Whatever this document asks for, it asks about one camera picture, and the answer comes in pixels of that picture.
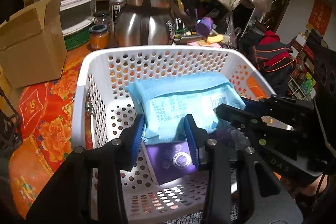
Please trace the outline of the stainless steel kettle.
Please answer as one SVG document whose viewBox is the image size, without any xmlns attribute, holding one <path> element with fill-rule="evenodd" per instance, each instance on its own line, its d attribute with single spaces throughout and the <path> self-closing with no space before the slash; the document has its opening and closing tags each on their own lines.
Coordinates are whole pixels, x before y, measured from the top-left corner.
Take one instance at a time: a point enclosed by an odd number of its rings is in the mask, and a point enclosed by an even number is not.
<svg viewBox="0 0 336 224">
<path fill-rule="evenodd" d="M 189 0 L 126 0 L 114 22 L 114 38 L 120 47 L 169 45 L 177 18 L 187 27 L 195 25 Z"/>
</svg>

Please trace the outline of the brown cardboard box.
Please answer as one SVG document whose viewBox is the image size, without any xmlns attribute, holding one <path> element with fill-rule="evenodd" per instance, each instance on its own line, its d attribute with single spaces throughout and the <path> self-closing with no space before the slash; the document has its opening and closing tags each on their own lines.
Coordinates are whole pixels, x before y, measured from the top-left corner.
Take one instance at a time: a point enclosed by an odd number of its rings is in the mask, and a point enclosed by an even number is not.
<svg viewBox="0 0 336 224">
<path fill-rule="evenodd" d="M 57 80 L 67 57 L 61 0 L 41 0 L 1 24 L 1 68 L 13 88 Z"/>
</svg>

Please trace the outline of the red black striped garment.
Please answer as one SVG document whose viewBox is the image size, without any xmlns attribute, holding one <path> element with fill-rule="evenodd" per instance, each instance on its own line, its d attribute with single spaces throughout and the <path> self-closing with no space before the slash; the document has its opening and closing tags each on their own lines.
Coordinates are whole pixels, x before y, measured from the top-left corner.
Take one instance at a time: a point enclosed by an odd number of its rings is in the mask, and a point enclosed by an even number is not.
<svg viewBox="0 0 336 224">
<path fill-rule="evenodd" d="M 252 47 L 257 69 L 269 83 L 288 81 L 295 67 L 293 52 L 273 31 L 266 31 L 258 44 Z"/>
</svg>

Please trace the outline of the orange lidded glass jar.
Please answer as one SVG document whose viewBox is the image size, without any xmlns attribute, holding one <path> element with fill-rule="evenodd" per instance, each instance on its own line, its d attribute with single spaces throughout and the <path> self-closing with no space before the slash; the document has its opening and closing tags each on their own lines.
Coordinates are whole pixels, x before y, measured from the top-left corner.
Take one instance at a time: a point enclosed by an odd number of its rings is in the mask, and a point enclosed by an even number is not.
<svg viewBox="0 0 336 224">
<path fill-rule="evenodd" d="M 109 31 L 107 25 L 93 25 L 89 28 L 89 33 L 92 50 L 102 50 L 108 46 Z"/>
</svg>

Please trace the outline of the light blue tissue pack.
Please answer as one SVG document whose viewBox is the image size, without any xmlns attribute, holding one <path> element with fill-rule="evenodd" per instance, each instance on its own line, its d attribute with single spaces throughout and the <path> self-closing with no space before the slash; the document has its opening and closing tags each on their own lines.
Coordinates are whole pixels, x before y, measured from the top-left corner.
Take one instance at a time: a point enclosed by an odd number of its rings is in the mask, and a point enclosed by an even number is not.
<svg viewBox="0 0 336 224">
<path fill-rule="evenodd" d="M 147 145 L 185 141 L 188 114 L 210 134 L 221 125 L 215 113 L 219 105 L 245 109 L 229 79 L 218 72 L 135 80 L 128 91 L 136 113 L 145 117 L 142 140 Z"/>
</svg>

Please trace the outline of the white perforated plastic basket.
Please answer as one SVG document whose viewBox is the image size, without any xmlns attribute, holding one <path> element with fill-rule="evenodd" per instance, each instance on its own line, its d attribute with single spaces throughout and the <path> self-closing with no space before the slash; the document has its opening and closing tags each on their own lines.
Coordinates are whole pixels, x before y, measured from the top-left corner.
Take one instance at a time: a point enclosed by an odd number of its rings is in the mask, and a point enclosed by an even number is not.
<svg viewBox="0 0 336 224">
<path fill-rule="evenodd" d="M 208 174 L 199 172 L 183 140 L 192 114 L 208 132 L 225 126 L 215 115 L 223 103 L 274 94 L 238 51 L 190 46 L 139 46 L 90 53 L 83 61 L 72 114 L 74 147 L 100 148 L 145 116 L 137 160 L 121 172 L 129 223 L 163 223 L 199 211 Z"/>
</svg>

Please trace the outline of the orange floral tablecloth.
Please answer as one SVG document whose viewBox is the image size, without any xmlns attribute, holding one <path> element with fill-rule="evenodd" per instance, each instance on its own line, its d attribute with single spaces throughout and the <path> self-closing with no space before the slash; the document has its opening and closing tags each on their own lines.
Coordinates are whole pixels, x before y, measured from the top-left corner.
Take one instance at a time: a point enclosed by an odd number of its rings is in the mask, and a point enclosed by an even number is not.
<svg viewBox="0 0 336 224">
<path fill-rule="evenodd" d="M 9 160 L 10 189 L 21 217 L 72 151 L 76 84 L 89 53 L 88 43 L 69 51 L 59 80 L 28 86 L 21 93 L 17 110 L 23 143 Z"/>
</svg>

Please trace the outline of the purple tissue pack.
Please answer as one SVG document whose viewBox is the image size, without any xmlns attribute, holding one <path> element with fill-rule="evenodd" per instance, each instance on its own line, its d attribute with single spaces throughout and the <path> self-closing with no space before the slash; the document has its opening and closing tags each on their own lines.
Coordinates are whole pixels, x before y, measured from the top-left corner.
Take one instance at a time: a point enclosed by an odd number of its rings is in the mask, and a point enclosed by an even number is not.
<svg viewBox="0 0 336 224">
<path fill-rule="evenodd" d="M 142 144 L 147 166 L 156 185 L 162 185 L 194 173 L 186 141 L 174 143 Z"/>
</svg>

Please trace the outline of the black phone stand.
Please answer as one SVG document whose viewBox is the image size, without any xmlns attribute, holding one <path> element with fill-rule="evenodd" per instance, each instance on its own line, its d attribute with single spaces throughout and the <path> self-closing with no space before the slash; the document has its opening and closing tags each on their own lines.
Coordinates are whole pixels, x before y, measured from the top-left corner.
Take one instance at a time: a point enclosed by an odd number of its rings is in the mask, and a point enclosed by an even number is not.
<svg viewBox="0 0 336 224">
<path fill-rule="evenodd" d="M 10 116 L 6 115 L 1 110 L 1 158 L 9 160 L 13 152 L 18 149 L 23 143 L 22 135 L 20 132 L 21 118 L 17 110 L 10 103 L 2 88 L 1 97 L 12 110 Z"/>
</svg>

